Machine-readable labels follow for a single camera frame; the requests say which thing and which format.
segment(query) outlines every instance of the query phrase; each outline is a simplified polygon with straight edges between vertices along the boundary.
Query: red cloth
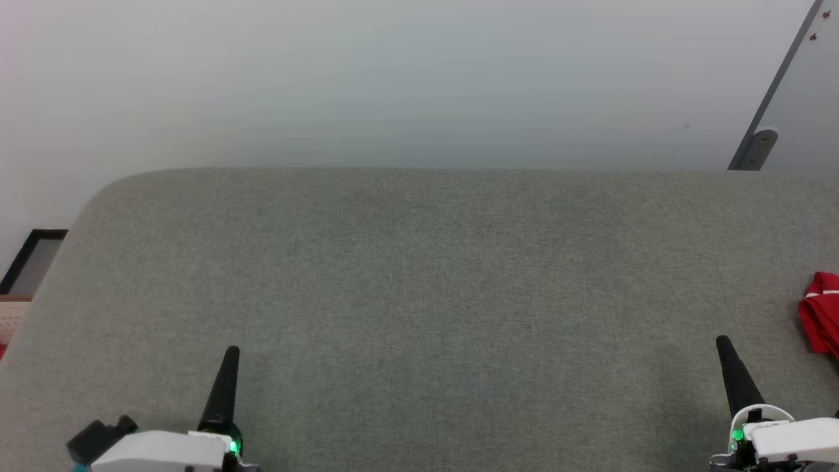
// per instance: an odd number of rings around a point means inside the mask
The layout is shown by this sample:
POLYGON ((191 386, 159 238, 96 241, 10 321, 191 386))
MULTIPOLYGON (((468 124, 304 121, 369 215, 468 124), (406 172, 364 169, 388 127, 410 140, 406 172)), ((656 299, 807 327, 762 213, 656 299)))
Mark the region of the red cloth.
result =
POLYGON ((839 275, 816 272, 798 304, 798 314, 813 352, 839 359, 839 275))

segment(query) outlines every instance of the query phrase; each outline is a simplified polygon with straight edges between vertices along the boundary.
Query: white wall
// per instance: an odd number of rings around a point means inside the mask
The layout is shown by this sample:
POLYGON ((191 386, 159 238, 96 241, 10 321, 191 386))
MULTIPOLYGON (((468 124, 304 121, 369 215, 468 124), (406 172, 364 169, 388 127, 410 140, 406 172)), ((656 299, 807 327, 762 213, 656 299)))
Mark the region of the white wall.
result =
POLYGON ((825 0, 758 129, 778 142, 761 171, 839 176, 839 0, 825 0), (825 19, 821 14, 833 10, 825 19), (816 40, 809 38, 816 34, 816 40))
POLYGON ((809 6, 2 0, 0 268, 143 170, 723 170, 809 6))

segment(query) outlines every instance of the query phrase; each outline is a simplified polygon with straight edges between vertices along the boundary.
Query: gray table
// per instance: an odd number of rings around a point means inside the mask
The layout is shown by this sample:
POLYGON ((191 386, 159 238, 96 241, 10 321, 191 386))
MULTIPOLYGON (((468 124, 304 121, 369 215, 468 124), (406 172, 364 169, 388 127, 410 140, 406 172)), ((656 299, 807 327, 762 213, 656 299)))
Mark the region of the gray table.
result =
POLYGON ((714 338, 769 402, 839 407, 795 304, 835 182, 758 174, 178 170, 87 206, 0 362, 4 470, 89 421, 185 431, 228 344, 267 471, 702 470, 714 338))

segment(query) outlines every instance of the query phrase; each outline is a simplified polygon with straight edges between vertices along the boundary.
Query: black frame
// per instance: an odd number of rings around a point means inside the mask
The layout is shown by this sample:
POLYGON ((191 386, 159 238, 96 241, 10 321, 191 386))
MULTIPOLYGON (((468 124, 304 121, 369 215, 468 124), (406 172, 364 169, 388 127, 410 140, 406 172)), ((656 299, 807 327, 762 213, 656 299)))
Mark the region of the black frame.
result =
POLYGON ((23 243, 17 257, 12 261, 12 265, 8 267, 8 272, 3 277, 3 281, 0 281, 0 295, 8 295, 12 290, 14 282, 18 279, 26 261, 29 260, 29 256, 35 251, 35 246, 41 239, 64 239, 66 235, 66 229, 33 229, 32 233, 29 233, 29 237, 26 238, 26 242, 23 243))

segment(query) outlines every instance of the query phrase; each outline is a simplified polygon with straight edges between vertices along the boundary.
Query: robotic arm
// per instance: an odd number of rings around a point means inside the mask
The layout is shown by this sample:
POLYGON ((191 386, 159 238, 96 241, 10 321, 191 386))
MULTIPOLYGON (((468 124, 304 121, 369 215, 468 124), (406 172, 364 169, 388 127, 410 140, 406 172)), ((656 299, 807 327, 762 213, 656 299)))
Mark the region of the robotic arm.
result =
POLYGON ((239 348, 231 346, 216 375, 197 431, 140 432, 127 417, 117 426, 96 420, 67 443, 85 472, 259 472, 242 461, 242 433, 233 423, 239 348))
POLYGON ((712 471, 820 472, 839 463, 839 419, 797 422, 763 400, 728 336, 717 338, 717 352, 732 425, 728 451, 711 456, 712 471))

